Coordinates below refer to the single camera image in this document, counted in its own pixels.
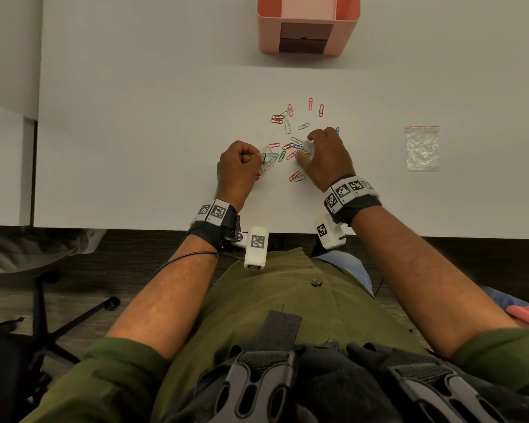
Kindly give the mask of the person's right hand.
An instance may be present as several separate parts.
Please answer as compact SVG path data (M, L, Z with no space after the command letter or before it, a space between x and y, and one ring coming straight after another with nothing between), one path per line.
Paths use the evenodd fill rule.
M307 139L313 143L312 158L298 152L296 160L317 189L325 192L335 182L355 176L351 157L333 127L313 130Z

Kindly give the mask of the person's left hand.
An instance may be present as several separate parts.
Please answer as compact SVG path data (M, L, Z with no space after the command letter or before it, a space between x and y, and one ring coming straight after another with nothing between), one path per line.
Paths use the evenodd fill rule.
M217 191L215 198L231 204L240 212L256 182L241 166L240 142L233 142L224 151L217 164Z

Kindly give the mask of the person's right forearm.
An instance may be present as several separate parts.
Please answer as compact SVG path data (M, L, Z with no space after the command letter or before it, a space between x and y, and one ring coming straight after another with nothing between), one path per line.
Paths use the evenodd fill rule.
M475 282L382 206L361 210L351 226L440 356L452 358L477 335L518 328Z

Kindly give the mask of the person's left forearm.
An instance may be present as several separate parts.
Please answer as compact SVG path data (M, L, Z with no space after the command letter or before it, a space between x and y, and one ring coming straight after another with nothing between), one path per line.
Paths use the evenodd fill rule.
M218 259L209 243L187 236L106 336L141 343L173 360L198 316Z

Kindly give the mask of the scatter of coloured paper clips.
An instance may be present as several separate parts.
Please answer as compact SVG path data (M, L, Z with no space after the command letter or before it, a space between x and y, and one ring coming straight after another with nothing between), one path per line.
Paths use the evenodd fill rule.
M277 160L264 174L288 185L303 185L308 177L298 165L296 155L311 131L329 126L330 108L327 98L310 97L289 102L270 116L264 147L270 146Z

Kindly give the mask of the black wristband with marker tags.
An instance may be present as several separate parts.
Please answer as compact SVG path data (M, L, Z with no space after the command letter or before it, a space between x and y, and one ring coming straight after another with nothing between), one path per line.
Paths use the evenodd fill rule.
M213 199L209 204L202 205L187 231L188 236L203 239L218 252L227 249L227 242L237 242L239 233L239 213L221 199Z
M346 174L323 193L324 207L332 221L351 227L356 215L369 207L382 206L380 196L366 179Z

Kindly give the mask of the clear zip bag red strip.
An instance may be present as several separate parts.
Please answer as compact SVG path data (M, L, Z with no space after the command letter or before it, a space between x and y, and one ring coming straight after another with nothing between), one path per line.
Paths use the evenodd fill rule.
M407 171L434 172L440 169L439 132L440 127L437 125L404 128Z

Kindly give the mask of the pink desk organizer box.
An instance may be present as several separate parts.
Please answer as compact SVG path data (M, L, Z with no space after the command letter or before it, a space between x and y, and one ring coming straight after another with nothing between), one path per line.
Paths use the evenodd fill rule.
M359 21L361 0L257 0L261 53L340 56Z

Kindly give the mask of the blue trousers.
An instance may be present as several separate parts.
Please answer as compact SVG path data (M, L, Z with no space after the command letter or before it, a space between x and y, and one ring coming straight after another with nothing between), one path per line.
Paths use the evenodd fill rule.
M348 272L349 276L353 277L356 283L360 284L365 291L374 297L370 275L367 273L361 260L356 256L341 250L328 250L327 252L318 256L313 256L312 258L327 262L336 266L340 270Z

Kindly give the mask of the olive green shirt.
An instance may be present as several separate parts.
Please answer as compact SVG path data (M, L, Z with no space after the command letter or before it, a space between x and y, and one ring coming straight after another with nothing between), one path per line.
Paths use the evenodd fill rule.
M131 340L97 340L21 423L161 423L203 373L255 341L271 311L301 318L297 345L337 346L345 355L350 343L397 348L529 397L529 329L477 335L450 359L430 355L348 272L294 249L270 253L262 271L234 263L171 361Z

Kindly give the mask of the blue cloth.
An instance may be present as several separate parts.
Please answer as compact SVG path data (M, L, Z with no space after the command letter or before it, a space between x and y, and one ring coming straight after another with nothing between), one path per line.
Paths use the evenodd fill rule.
M503 310L510 306L529 307L529 302L498 291L488 286L481 286L481 289Z

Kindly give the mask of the black chest harness with buckles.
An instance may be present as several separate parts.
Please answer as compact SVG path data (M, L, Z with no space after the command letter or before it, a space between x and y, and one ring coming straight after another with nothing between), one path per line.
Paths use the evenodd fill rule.
M160 422L529 423L527 396L397 348L297 345L300 322L269 312Z

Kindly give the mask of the office chair with black base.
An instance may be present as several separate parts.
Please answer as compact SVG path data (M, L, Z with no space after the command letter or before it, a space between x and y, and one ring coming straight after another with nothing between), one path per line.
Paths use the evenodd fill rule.
M106 229L63 229L36 227L0 227L0 275L34 271L50 266L66 257L91 254L96 251ZM111 297L68 322L53 333L48 331L43 286L55 283L60 273L44 272L33 282L33 344L38 353L55 356L58 360L76 364L79 359L57 345L64 334L90 318L100 310L114 311L119 305L117 297Z

